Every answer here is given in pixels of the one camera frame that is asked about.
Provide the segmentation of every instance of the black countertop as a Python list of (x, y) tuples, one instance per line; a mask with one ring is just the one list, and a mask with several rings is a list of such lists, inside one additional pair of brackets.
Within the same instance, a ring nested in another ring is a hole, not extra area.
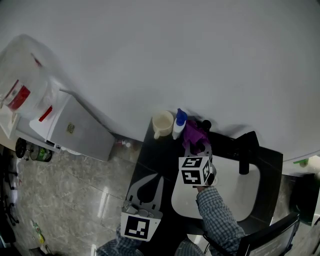
[[(239, 156), (230, 150), (234, 139), (210, 132), (209, 140), (213, 155), (239, 160)], [(171, 197), (179, 172), (179, 157), (183, 157), (185, 154), (182, 142), (183, 136), (177, 140), (173, 140), (170, 135), (160, 137), (157, 140), (154, 139), (152, 122), (150, 122), (130, 186), (151, 174), (159, 174), (158, 180), (162, 176), (164, 185), (160, 211), (163, 213), (163, 218), (160, 225), (166, 221), (169, 226), (181, 225), (188, 234), (201, 235), (203, 233), (203, 221), (178, 215), (171, 204)], [(250, 155), (249, 162), (258, 167), (260, 182), (251, 214), (245, 220), (238, 222), (246, 234), (254, 233), (270, 225), (278, 199), (283, 155), (279, 152), (259, 147), (258, 156)], [(152, 201), (157, 185), (157, 183), (151, 183), (141, 189), (138, 192), (138, 198), (145, 203)]]

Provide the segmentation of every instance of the white sink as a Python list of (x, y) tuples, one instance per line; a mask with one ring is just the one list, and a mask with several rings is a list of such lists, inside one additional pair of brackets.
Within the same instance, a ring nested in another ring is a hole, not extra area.
[[(216, 187), (236, 221), (243, 221), (255, 205), (260, 181), (258, 168), (250, 164), (249, 173), (240, 175), (238, 161), (213, 156), (212, 163), (216, 168), (216, 178), (212, 185)], [(179, 171), (171, 198), (173, 209), (181, 216), (202, 219), (196, 203), (197, 194), (196, 188), (184, 184)]]

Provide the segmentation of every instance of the black and white marker cube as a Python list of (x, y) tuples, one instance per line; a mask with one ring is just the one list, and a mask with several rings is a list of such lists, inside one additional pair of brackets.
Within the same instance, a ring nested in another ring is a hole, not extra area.
[(209, 156), (179, 157), (179, 172), (182, 174), (184, 184), (206, 186), (213, 170)]

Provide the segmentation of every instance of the purple cloth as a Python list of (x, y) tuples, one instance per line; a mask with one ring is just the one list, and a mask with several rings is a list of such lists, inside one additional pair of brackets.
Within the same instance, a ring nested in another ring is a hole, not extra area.
[[(187, 120), (184, 130), (183, 130), (183, 147), (186, 149), (188, 144), (191, 143), (196, 147), (197, 142), (207, 142), (210, 144), (208, 135), (202, 128), (198, 128), (195, 121)], [(201, 150), (199, 148), (195, 148), (193, 150), (193, 154), (200, 153)]]

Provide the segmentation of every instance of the white wall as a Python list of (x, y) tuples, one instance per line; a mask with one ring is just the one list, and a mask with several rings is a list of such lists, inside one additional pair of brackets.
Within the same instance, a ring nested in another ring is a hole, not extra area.
[(219, 130), (247, 126), (292, 159), (320, 150), (316, 0), (3, 0), (0, 49), (47, 45), (87, 106), (143, 140), (182, 107)]

